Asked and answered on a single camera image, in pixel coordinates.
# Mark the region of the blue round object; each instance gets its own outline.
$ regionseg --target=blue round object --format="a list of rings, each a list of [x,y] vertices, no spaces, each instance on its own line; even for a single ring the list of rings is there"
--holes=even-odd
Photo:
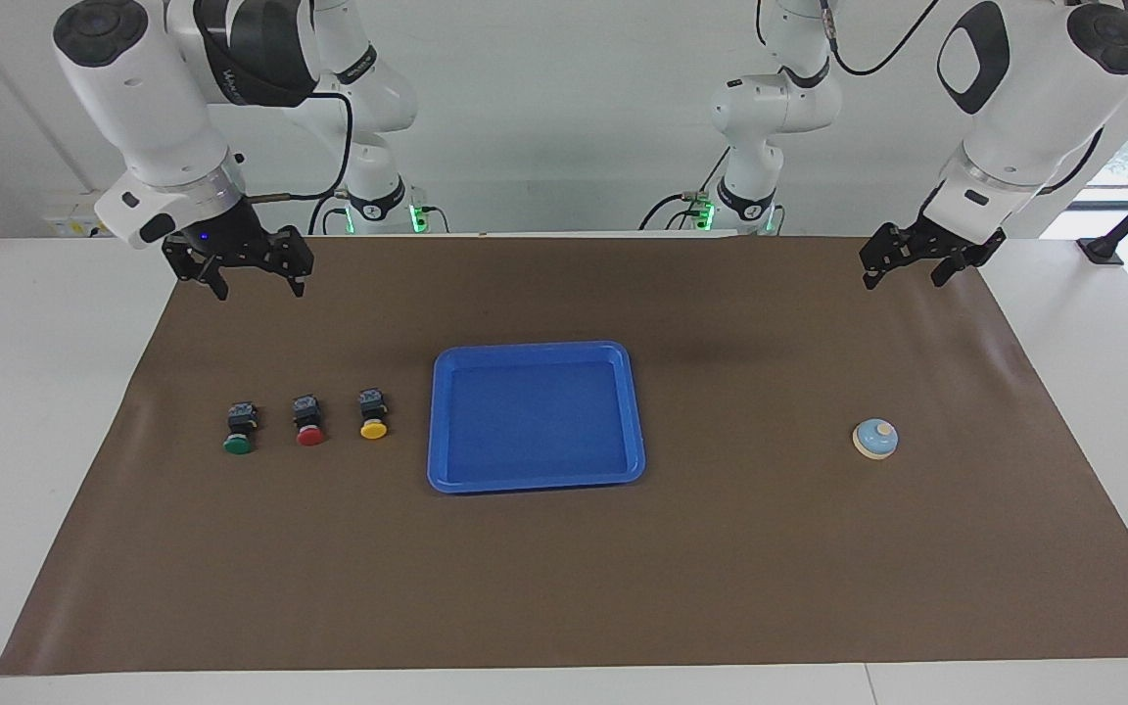
[[[867,420],[856,426],[851,440],[865,458],[885,460],[899,448],[899,432],[887,420]]]

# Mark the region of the white table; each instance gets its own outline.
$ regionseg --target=white table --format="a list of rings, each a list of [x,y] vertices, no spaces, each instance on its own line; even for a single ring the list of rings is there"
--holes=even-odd
[[[1128,526],[1128,362],[1107,369],[1128,361],[1128,275],[1072,247],[1008,241],[984,273]],[[120,241],[0,240],[0,651],[171,285],[158,253]],[[0,702],[1084,705],[1128,702],[1128,660],[131,673],[0,679]]]

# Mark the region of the brown mat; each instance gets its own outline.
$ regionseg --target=brown mat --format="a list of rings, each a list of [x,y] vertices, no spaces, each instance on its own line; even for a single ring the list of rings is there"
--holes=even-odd
[[[1128,656],[1128,531],[976,273],[869,293],[854,240],[314,247],[303,300],[176,289],[0,673]],[[431,490],[438,353],[592,338],[632,353],[640,482]],[[851,446],[873,415],[885,464]]]

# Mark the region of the blue plastic tray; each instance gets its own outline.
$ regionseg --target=blue plastic tray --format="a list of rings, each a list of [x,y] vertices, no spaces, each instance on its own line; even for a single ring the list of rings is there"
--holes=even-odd
[[[434,364],[439,492],[622,485],[645,465],[629,352],[617,343],[456,347]]]

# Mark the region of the white wall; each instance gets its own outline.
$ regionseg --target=white wall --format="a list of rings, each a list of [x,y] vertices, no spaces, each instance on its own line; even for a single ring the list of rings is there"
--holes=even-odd
[[[1005,0],[1006,3],[1038,0]],[[941,39],[975,0],[944,0],[881,74],[843,77],[831,130],[783,139],[787,232],[869,235],[917,213],[968,129],[937,85]],[[50,27],[71,0],[0,0],[0,235],[43,231],[46,200],[106,187],[123,169],[63,82]],[[660,196],[698,187],[724,142],[708,97],[768,71],[752,0],[402,0],[361,3],[381,55],[416,86],[420,121],[390,135],[408,177],[456,229],[624,229]],[[851,63],[876,62],[923,0],[847,3]],[[215,107],[249,158],[255,191],[316,190],[335,160],[271,111]],[[1089,176],[1128,138],[1116,117]],[[1045,197],[1011,228],[1038,236],[1073,196]],[[265,205],[267,227],[305,224],[301,204]]]

